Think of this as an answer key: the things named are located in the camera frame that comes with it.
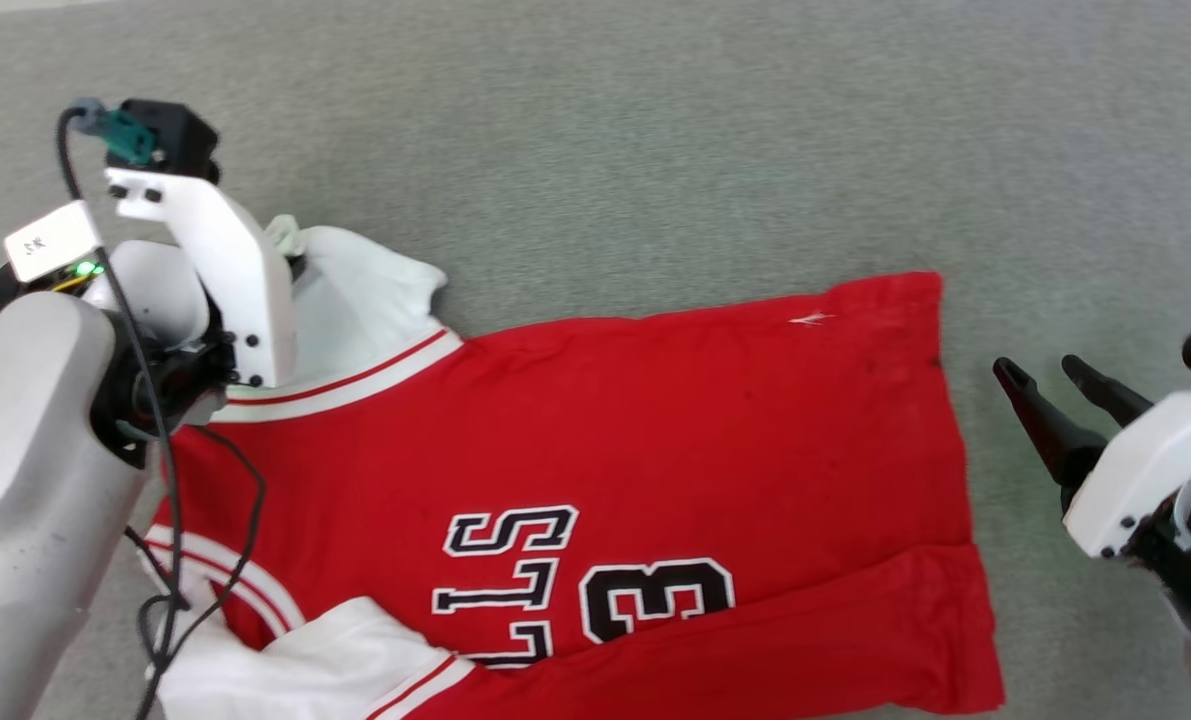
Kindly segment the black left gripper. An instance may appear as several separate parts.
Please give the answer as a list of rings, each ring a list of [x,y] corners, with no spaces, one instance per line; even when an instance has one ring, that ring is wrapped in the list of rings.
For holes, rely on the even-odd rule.
[[[205,334],[212,320],[211,305],[182,250],[167,243],[129,240],[116,246],[110,259],[141,331],[166,346],[187,345]],[[0,313],[25,293],[36,292],[68,293],[100,309],[120,309],[106,267],[93,258],[29,283],[15,278],[10,264],[0,267]]]

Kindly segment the red and white jersey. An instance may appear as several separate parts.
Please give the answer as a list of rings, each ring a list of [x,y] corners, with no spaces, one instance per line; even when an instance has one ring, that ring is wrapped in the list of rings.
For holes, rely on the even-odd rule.
[[[295,377],[174,437],[166,720],[802,720],[1005,702],[937,274],[462,340],[343,228]]]

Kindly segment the white paper label tag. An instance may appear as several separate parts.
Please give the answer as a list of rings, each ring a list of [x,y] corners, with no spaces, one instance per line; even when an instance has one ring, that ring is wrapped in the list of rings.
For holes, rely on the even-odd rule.
[[[74,267],[102,245],[85,200],[71,200],[5,237],[2,248],[15,281],[31,283]]]

